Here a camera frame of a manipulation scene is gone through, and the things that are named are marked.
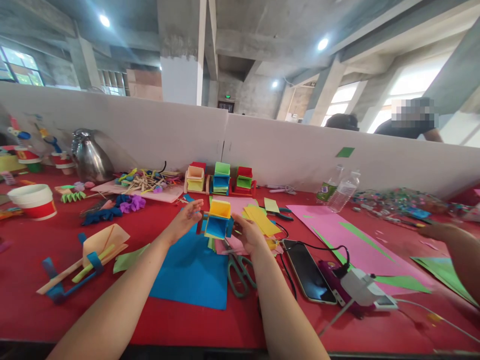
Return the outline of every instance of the stainless steel kettle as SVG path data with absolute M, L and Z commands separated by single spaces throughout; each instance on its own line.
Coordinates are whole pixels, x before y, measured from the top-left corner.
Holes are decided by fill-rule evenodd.
M 114 166 L 105 151 L 95 142 L 94 130 L 78 129 L 73 132 L 71 153 L 81 182 L 95 184 L 113 180 Z

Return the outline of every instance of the paper cup craft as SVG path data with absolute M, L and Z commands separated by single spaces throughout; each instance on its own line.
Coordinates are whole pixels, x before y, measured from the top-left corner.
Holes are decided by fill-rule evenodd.
M 52 190 L 46 184 L 16 188 L 7 196 L 33 221 L 43 221 L 57 215 Z

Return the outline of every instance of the person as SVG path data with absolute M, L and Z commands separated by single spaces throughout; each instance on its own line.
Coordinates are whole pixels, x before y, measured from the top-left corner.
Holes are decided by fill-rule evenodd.
M 399 108 L 400 113 L 395 113 L 390 120 L 378 126 L 374 132 L 375 134 L 407 139 L 417 139 L 423 134 L 427 141 L 444 142 L 440 131 L 436 128 L 435 116 L 430 113 L 432 101 L 429 97 L 402 100 L 403 103 L 407 102 L 407 106 L 397 106 L 396 102 L 392 102 L 392 108 Z
M 418 233 L 446 244 L 460 282 L 480 304 L 480 240 L 459 227 L 445 223 L 423 227 Z
M 130 342 L 169 248 L 200 221 L 203 200 L 190 202 L 148 249 L 63 336 L 48 360 L 119 359 Z M 290 291 L 259 227 L 233 214 L 238 238 L 250 254 L 263 329 L 272 359 L 329 359 Z
M 355 115 L 338 113 L 330 116 L 330 118 L 326 121 L 325 127 L 359 131 L 360 129 L 358 128 L 358 124 L 359 121 Z

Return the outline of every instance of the hand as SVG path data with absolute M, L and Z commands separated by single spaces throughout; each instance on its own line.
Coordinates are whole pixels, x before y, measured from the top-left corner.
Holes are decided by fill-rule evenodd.
M 266 249 L 268 252 L 270 251 L 264 235 L 262 234 L 259 226 L 255 222 L 253 222 L 252 220 L 247 220 L 236 213 L 233 213 L 231 217 L 233 218 L 233 220 L 235 220 L 235 223 L 233 225 L 233 235 L 236 238 L 240 239 L 243 247 L 248 254 L 252 255 L 259 249 Z
M 450 241 L 458 241 L 460 238 L 473 238 L 473 235 L 469 232 L 450 223 L 435 223 L 430 226 L 421 227 L 418 229 L 418 233 L 424 238 L 431 238 L 447 244 Z
M 182 236 L 202 219 L 200 208 L 203 206 L 204 200 L 195 200 L 188 203 L 171 221 L 170 225 L 163 231 L 170 242 L 170 246 L 175 244 Z

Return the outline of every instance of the black t-shirt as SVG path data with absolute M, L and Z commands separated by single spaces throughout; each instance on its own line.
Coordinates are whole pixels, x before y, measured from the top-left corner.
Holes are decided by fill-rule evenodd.
M 385 121 L 376 128 L 375 134 L 398 138 L 417 139 L 421 134 L 435 129 L 434 120 L 395 120 Z

